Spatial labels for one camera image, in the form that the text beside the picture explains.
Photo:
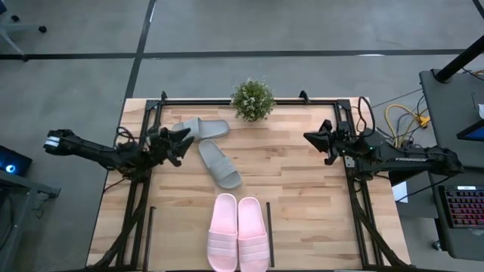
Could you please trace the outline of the pink slide sandal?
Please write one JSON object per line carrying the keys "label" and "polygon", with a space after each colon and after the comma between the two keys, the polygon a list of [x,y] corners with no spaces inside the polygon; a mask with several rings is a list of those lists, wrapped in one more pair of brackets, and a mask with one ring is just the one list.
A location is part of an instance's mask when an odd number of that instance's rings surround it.
{"label": "pink slide sandal", "polygon": [[221,193],[214,202],[206,244],[207,260],[215,272],[235,272],[237,237],[237,200]]}
{"label": "pink slide sandal", "polygon": [[270,265],[268,234],[259,201],[245,197],[238,203],[240,272],[266,272]]}

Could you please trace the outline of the green potted plant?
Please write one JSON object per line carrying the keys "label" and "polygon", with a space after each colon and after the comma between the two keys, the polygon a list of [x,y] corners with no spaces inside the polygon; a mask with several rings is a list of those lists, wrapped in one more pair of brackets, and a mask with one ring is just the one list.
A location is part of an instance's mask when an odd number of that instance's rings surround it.
{"label": "green potted plant", "polygon": [[276,105],[272,90],[264,81],[248,78],[234,87],[231,106],[235,118],[246,122],[266,120]]}

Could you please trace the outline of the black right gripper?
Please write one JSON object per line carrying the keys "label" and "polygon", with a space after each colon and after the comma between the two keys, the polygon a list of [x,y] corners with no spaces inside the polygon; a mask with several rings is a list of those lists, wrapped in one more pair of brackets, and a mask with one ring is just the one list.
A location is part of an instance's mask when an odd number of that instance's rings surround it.
{"label": "black right gripper", "polygon": [[324,160],[325,165],[333,165],[338,156],[349,150],[354,137],[351,134],[340,134],[333,126],[329,119],[325,119],[321,125],[321,131],[306,132],[303,137],[306,140],[323,140],[317,141],[314,146],[319,152],[325,152],[327,158]]}

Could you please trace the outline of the dark grey keyboard desk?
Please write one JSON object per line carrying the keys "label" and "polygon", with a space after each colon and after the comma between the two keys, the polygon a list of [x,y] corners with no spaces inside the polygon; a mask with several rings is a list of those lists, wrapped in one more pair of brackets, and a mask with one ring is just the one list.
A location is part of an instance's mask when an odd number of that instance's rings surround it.
{"label": "dark grey keyboard desk", "polygon": [[484,261],[484,229],[451,228],[445,216],[441,186],[483,186],[484,169],[466,168],[464,173],[452,178],[430,174],[430,183],[438,218],[436,220],[442,250],[451,257],[472,261]]}

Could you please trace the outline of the black computer with blue light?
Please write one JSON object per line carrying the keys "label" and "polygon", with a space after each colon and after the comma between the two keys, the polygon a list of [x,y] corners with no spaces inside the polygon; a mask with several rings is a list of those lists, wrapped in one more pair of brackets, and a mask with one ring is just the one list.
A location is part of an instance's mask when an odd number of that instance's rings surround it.
{"label": "black computer with blue light", "polygon": [[25,177],[32,159],[0,145],[0,170],[11,175]]}

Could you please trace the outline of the black pole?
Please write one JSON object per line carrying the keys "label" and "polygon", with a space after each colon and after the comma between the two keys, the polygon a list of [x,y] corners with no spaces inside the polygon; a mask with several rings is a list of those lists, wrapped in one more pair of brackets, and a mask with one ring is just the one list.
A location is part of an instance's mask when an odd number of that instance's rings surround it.
{"label": "black pole", "polygon": [[484,52],[484,35],[478,38],[469,48],[460,53],[454,60],[441,70],[434,70],[434,79],[440,83],[448,83],[454,74]]}

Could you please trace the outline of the black backlit keyboard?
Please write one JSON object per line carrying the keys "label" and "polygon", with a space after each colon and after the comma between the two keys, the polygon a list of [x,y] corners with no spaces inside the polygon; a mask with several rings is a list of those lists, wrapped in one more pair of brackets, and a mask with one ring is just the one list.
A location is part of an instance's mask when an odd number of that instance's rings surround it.
{"label": "black backlit keyboard", "polygon": [[483,186],[441,186],[439,190],[451,228],[484,229]]}

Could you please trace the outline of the grey office chair base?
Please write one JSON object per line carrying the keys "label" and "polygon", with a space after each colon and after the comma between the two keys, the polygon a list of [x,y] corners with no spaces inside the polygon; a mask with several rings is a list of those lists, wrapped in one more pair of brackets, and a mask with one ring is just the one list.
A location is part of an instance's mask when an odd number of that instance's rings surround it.
{"label": "grey office chair base", "polygon": [[38,30],[40,33],[46,33],[47,27],[43,25],[21,23],[20,18],[8,10],[5,5],[5,0],[0,0],[0,38],[5,40],[20,55],[22,61],[27,62],[29,57],[9,36],[9,32],[23,30]]}

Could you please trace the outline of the white paper sheet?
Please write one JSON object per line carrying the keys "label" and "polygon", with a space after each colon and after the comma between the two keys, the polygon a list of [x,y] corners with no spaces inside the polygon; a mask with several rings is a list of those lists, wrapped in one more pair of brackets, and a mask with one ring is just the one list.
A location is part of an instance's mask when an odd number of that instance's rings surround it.
{"label": "white paper sheet", "polygon": [[408,203],[408,186],[406,181],[393,185],[392,193],[396,202]]}

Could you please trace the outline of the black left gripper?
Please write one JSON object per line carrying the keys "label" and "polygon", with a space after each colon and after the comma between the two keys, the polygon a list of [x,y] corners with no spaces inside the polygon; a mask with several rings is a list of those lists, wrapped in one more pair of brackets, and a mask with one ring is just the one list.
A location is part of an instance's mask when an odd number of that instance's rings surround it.
{"label": "black left gripper", "polygon": [[178,131],[161,128],[158,138],[155,140],[157,163],[162,165],[168,160],[174,166],[181,166],[182,162],[178,158],[184,157],[194,142],[194,138],[187,138],[190,132],[189,128],[183,128]]}

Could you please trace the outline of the black metal table frame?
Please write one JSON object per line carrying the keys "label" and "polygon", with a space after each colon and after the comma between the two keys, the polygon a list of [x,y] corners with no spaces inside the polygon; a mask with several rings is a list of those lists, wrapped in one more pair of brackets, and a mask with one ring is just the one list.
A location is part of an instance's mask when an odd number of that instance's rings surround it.
{"label": "black metal table frame", "polygon": [[[227,121],[230,131],[216,145],[240,173],[242,184],[232,190],[234,197],[251,196],[260,203],[272,269],[333,270],[382,264],[385,258],[352,214],[346,163],[338,159],[325,165],[324,154],[303,134],[318,129],[325,119],[337,123],[367,114],[367,106],[354,97],[282,98],[261,122],[236,119],[227,99],[130,99],[120,123],[140,134],[156,116],[166,127],[197,117]],[[112,270],[145,269],[152,215],[164,211],[169,214],[162,218],[188,223],[202,218],[198,212],[207,209],[210,225],[215,199],[222,193],[197,145],[190,148],[180,167],[168,163],[156,167],[148,184],[131,185],[116,172],[107,176],[106,183],[88,266],[102,259],[137,204],[146,204],[141,222],[110,263]]]}

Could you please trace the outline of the grey metal desk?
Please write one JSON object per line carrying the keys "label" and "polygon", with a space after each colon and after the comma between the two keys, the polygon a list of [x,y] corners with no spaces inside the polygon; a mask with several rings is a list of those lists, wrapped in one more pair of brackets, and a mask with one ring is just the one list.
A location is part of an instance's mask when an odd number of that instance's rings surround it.
{"label": "grey metal desk", "polygon": [[0,172],[0,272],[13,272],[12,264],[39,193],[57,198],[61,189],[17,175]]}

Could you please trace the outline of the tablet with blue screen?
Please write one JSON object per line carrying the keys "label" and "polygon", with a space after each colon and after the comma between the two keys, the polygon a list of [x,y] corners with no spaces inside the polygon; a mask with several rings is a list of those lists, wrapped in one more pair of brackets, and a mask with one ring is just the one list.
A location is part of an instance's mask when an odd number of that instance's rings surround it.
{"label": "tablet with blue screen", "polygon": [[457,133],[457,139],[484,142],[484,119]]}

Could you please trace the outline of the grey slide sandal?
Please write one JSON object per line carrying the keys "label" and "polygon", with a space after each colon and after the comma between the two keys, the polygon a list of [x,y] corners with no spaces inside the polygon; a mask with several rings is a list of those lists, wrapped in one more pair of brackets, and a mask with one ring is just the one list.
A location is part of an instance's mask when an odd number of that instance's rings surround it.
{"label": "grey slide sandal", "polygon": [[198,150],[208,172],[219,187],[232,190],[242,184],[240,173],[235,164],[219,149],[213,140],[202,140],[198,145]]}
{"label": "grey slide sandal", "polygon": [[172,130],[179,131],[185,128],[190,129],[188,137],[194,137],[195,141],[219,138],[230,131],[229,124],[223,119],[202,120],[199,117],[174,124]]}

